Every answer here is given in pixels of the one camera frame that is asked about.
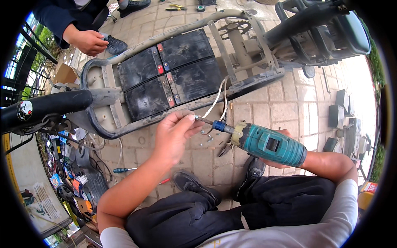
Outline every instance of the ground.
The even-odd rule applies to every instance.
[[[118,11],[115,11],[114,15],[118,21],[113,23],[111,19],[108,19],[100,31],[124,40],[131,48],[154,35],[202,19],[216,11],[216,6],[207,6],[205,12],[197,13],[195,10],[197,0],[182,0],[174,3],[186,6],[188,10],[167,12],[164,9],[169,3],[152,0],[148,8],[130,14],[123,19],[119,17]],[[267,6],[267,9],[272,19],[261,22],[265,29],[269,30],[277,25],[279,20],[273,6]],[[212,36],[207,34],[215,55],[219,56],[219,50]],[[226,47],[229,52],[233,51],[231,44],[226,43]],[[60,62],[69,64],[78,70],[81,70],[83,65],[91,59],[74,48],[66,50],[63,54]],[[98,58],[108,57],[110,54],[107,52],[98,55]],[[336,92],[345,89],[348,94],[355,95],[356,115],[365,123],[363,135],[369,133],[374,140],[374,91],[365,57],[359,56],[344,60],[324,69],[325,75],[322,68],[316,68],[316,76],[313,79],[307,79],[300,69],[286,72],[281,81],[233,100],[233,109],[227,116],[228,123],[233,124],[245,120],[271,129],[288,129],[296,140],[307,147],[307,150],[322,151],[326,140],[329,137],[336,137],[336,130],[331,130],[328,127],[328,106],[335,104]],[[240,79],[245,76],[241,73],[238,75]],[[324,76],[329,83],[329,92],[325,86]],[[203,115],[207,109],[197,110],[196,114]],[[218,104],[207,118],[219,119],[221,113],[222,104]],[[151,155],[154,148],[156,126],[152,125],[121,137],[123,159],[119,167],[140,166]],[[209,128],[209,125],[204,126],[205,131],[208,131]],[[215,131],[211,132],[211,135],[214,137],[211,142],[207,142],[209,137],[201,135],[201,133],[188,140],[181,161],[174,166],[171,173],[178,169],[191,171],[205,185],[226,193],[233,184],[241,179],[243,164],[248,155],[243,150],[234,148],[225,156],[217,157],[222,146],[228,141],[229,135],[225,133],[217,135]],[[119,155],[119,141],[107,141],[101,151],[101,156],[111,170],[117,166]],[[364,160],[366,171],[368,171],[371,156],[368,156],[369,159],[366,161]],[[129,173],[116,174],[113,181],[109,182],[109,186],[120,182]],[[264,176],[294,174],[311,175],[308,171],[299,168],[267,167]],[[158,199],[177,192],[178,189],[170,182],[159,185],[143,202],[143,206],[148,206]],[[226,210],[238,205],[237,202],[226,199],[218,208]]]

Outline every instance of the chain sprocket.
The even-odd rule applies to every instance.
[[[222,37],[222,40],[227,40],[229,39],[229,33],[234,30],[240,31],[240,33],[243,35],[248,30],[251,29],[251,24],[249,21],[234,21],[232,23],[226,24],[220,28],[218,28],[218,31],[221,31],[219,34]]]

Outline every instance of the teal drill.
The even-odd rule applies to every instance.
[[[306,159],[306,147],[282,133],[242,121],[233,128],[224,122],[195,117],[212,125],[215,130],[231,134],[232,144],[254,157],[293,167],[301,166]]]

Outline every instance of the wire cutter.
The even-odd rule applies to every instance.
[[[187,10],[187,8],[186,8],[186,7],[183,7],[182,5],[170,4],[170,6],[172,6],[172,7],[176,7],[176,8],[167,8],[166,10],[168,10],[168,11],[180,11],[180,10]]]

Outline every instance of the shoe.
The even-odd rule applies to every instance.
[[[192,191],[196,193],[207,193],[215,199],[216,206],[222,201],[222,197],[217,190],[205,187],[200,180],[190,172],[180,170],[172,175],[176,187],[180,191]]]
[[[109,42],[108,47],[106,48],[106,51],[110,53],[111,55],[119,55],[120,53],[124,52],[127,50],[128,45],[122,40],[116,39],[109,35],[108,37],[104,38],[103,40]]]
[[[150,5],[151,0],[142,0],[142,1],[128,1],[128,6],[125,9],[118,8],[117,10],[120,12],[120,17],[126,17],[132,12],[141,10]]]
[[[237,190],[234,190],[233,200],[239,202],[241,196],[243,196],[245,190],[249,188],[255,179],[260,178],[265,172],[266,164],[260,161],[258,158],[249,157],[244,165],[247,168],[247,172],[240,183],[240,186]]]

